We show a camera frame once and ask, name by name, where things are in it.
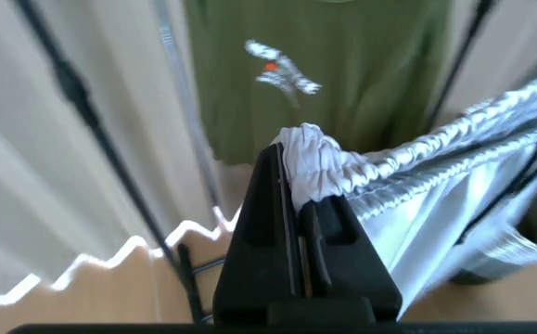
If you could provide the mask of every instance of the black pole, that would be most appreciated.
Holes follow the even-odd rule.
[[[439,113],[441,111],[441,107],[443,107],[443,102],[445,102],[445,99],[447,98],[447,95],[449,94],[450,90],[452,89],[452,86],[455,82],[455,76],[457,73],[459,73],[460,69],[462,68],[462,65],[464,64],[464,59],[466,58],[466,55],[468,54],[470,47],[472,46],[472,42],[474,41],[474,38],[476,37],[477,33],[480,31],[480,26],[484,19],[487,17],[487,15],[491,12],[492,8],[494,7],[497,0],[479,0],[479,3],[476,7],[476,14],[474,18],[470,21],[470,25],[467,32],[467,37],[462,42],[460,49],[457,53],[457,56],[455,57],[454,64],[452,65],[452,70],[450,71],[450,74],[447,76],[447,79],[445,80],[445,84],[443,85],[443,88],[437,97],[437,101],[435,101],[435,105],[433,109],[431,110],[430,116],[428,117],[428,123],[427,123],[427,130],[430,131],[433,128],[433,125],[435,124],[435,121],[437,120],[437,117],[439,116]]]
[[[58,79],[58,84],[60,85],[60,89],[64,93],[64,96],[69,100],[70,103],[74,105],[76,110],[83,118],[84,123],[89,127],[89,129],[91,129],[91,132],[98,145],[103,150],[109,160],[109,163],[111,164],[111,167],[120,178],[120,181],[123,184],[126,192],[140,212],[142,219],[145,221],[148,230],[163,250],[169,266],[179,277],[179,280],[184,286],[184,289],[189,297],[195,292],[192,288],[191,280],[188,279],[189,273],[186,274],[184,272],[183,268],[173,257],[172,250],[165,243],[165,238],[160,232],[159,224],[157,224],[155,221],[155,218],[146,205],[140,190],[136,186],[136,183],[131,175],[128,173],[128,170],[123,161],[120,159],[120,156],[117,154],[107,132],[101,126],[96,114],[96,110],[91,104],[89,92],[86,89],[83,81],[81,80],[77,71],[75,71],[71,64],[63,57],[54,39],[52,36],[50,36],[49,31],[45,26],[45,21],[43,20],[38,9],[32,4],[32,1],[17,0],[16,2],[20,8],[20,11],[31,25],[37,39],[49,56],[54,67],[54,73]]]

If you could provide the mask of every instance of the white curtain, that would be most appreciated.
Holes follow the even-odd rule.
[[[163,232],[184,219],[213,229],[214,203],[151,2],[36,5]],[[154,245],[14,2],[0,0],[0,294],[30,274],[54,282],[81,253],[106,260],[130,236]]]

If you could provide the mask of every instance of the olive green shirt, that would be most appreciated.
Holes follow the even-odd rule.
[[[450,1],[184,3],[215,159],[254,162],[302,122],[358,152],[423,134]]]

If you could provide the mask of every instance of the light brown floor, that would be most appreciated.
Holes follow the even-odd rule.
[[[224,254],[230,235],[217,241],[187,233],[194,265]],[[211,309],[220,267],[198,276],[205,309]],[[27,323],[189,322],[184,291],[162,258],[136,249],[119,266],[102,270],[86,265],[69,287],[39,287],[19,302],[0,306],[0,333]],[[537,320],[537,267],[486,286],[445,285],[417,302],[403,321]]]

